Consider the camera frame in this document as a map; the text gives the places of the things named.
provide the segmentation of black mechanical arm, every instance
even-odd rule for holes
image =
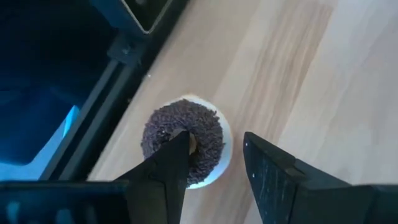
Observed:
[[[0,223],[178,224],[189,140],[181,132],[113,182],[4,182]],[[398,186],[352,186],[253,133],[243,153],[263,223],[398,223]]]

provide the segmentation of white plate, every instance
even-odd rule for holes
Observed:
[[[211,103],[205,101],[204,99],[201,99],[199,96],[195,95],[184,95],[179,99],[173,100],[170,103],[167,103],[166,105],[169,105],[173,102],[186,99],[188,101],[198,103],[202,106],[205,106],[209,110],[216,111],[217,117],[220,119],[218,120],[220,122],[221,128],[223,129],[223,143],[225,143],[223,152],[221,153],[221,159],[218,163],[217,166],[214,167],[213,171],[209,174],[208,177],[205,178],[204,181],[199,182],[197,184],[192,184],[189,186],[187,189],[198,189],[201,187],[204,187],[206,185],[209,185],[213,183],[217,178],[219,178],[223,172],[226,170],[226,168],[229,165],[229,162],[231,161],[232,158],[232,148],[233,148],[233,141],[232,141],[232,134],[231,134],[231,128],[229,127],[229,124],[227,120],[225,119],[224,115],[222,112],[216,108],[215,105],[212,105]]]

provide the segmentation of wooden table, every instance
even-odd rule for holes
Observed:
[[[398,183],[398,1],[191,0],[91,180],[142,161],[144,123],[192,93],[226,116],[227,171],[186,192],[182,223],[260,223],[242,155],[253,131],[352,184]]]

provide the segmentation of wood grain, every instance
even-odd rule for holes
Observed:
[[[234,137],[227,171],[186,192],[182,223],[260,223],[242,155],[253,131],[353,184],[398,183],[398,2],[191,0],[90,180],[142,162],[154,109],[192,93]]]

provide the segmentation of black metal frame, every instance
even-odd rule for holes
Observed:
[[[40,180],[86,180],[188,0],[174,0],[145,38],[120,32],[110,61]]]

